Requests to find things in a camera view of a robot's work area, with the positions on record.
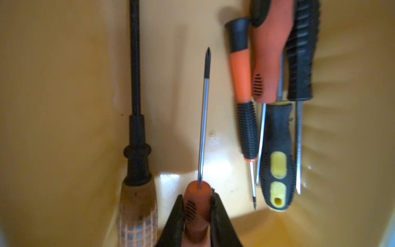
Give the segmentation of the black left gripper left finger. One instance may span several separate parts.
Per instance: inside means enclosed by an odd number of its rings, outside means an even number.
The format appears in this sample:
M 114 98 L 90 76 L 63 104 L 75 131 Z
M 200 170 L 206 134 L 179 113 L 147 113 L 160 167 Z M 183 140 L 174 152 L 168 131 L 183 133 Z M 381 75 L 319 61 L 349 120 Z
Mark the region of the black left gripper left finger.
M 156 247 L 181 247 L 184 231 L 184 202 L 179 195 L 174 203 L 167 223 L 156 244 Z

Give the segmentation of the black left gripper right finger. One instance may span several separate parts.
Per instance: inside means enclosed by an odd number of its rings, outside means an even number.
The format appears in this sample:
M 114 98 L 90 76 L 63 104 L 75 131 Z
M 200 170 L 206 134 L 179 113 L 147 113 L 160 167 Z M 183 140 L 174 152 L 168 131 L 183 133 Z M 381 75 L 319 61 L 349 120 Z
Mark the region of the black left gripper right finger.
M 214 189 L 212 189 L 210 217 L 210 244 L 212 247 L 243 247 L 222 200 Z

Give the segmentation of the wooden handle black screwdriver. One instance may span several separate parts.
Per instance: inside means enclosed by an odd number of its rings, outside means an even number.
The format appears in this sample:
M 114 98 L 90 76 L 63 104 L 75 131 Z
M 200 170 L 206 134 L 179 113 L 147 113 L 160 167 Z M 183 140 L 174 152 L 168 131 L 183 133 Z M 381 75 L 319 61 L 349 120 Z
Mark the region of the wooden handle black screwdriver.
M 141 112 L 141 64 L 139 1 L 130 1 L 131 103 L 129 144 L 124 148 L 127 175 L 122 181 L 119 204 L 119 246 L 154 247 L 157 243 L 157 200 L 149 170 L 151 147 L 146 142 Z

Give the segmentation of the yellow storage box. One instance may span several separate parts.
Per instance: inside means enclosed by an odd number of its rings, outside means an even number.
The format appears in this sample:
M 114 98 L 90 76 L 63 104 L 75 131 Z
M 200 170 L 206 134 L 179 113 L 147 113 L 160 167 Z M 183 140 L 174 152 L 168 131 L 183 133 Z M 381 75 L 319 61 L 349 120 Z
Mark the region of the yellow storage box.
M 141 1 L 142 113 L 158 227 L 197 177 L 246 247 L 395 244 L 395 3 L 322 1 L 302 189 L 251 197 L 224 24 L 248 1 Z M 128 1 L 1 1 L 1 246 L 116 247 L 131 113 Z

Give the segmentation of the slim orange precision screwdriver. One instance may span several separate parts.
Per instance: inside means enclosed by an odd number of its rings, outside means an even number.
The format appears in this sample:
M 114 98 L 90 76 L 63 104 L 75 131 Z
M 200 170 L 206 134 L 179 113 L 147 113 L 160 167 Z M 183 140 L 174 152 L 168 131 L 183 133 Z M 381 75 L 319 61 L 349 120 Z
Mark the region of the slim orange precision screwdriver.
M 225 24 L 229 42 L 229 64 L 237 102 L 238 132 L 244 159 L 250 167 L 252 201 L 257 207 L 254 163 L 258 157 L 258 127 L 252 102 L 249 50 L 250 18 L 241 17 Z

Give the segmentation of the orange black medium screwdriver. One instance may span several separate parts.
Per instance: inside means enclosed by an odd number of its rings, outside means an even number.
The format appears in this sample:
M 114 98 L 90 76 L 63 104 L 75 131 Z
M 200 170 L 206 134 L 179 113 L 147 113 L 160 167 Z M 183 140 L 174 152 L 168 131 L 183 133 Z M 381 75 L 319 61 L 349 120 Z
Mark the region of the orange black medium screwdriver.
M 255 62 L 252 73 L 253 98 L 262 104 L 256 184 L 263 159 L 265 114 L 268 104 L 277 100 L 282 77 L 283 50 L 294 23 L 292 0 L 251 1 L 252 42 Z

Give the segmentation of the short black yellow screwdriver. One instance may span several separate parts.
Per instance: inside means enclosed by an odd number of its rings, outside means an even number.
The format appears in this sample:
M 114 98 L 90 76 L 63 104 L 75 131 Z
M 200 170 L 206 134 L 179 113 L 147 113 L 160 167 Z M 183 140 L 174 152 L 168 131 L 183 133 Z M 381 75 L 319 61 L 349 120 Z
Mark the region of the short black yellow screwdriver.
M 267 105 L 265 115 L 261 191 L 267 206 L 277 212 L 286 211 L 292 204 L 296 186 L 296 165 L 292 158 L 290 115 L 288 101 Z

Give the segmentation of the black ribbed screwdriver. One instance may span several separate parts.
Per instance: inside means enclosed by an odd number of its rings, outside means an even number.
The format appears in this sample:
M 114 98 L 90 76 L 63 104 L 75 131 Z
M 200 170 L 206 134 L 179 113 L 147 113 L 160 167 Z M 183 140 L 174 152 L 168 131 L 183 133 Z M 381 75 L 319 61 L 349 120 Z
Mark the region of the black ribbed screwdriver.
M 312 64 L 321 19 L 319 0 L 295 1 L 294 25 L 286 43 L 289 62 L 288 100 L 295 102 L 296 190 L 301 194 L 303 102 L 313 98 Z

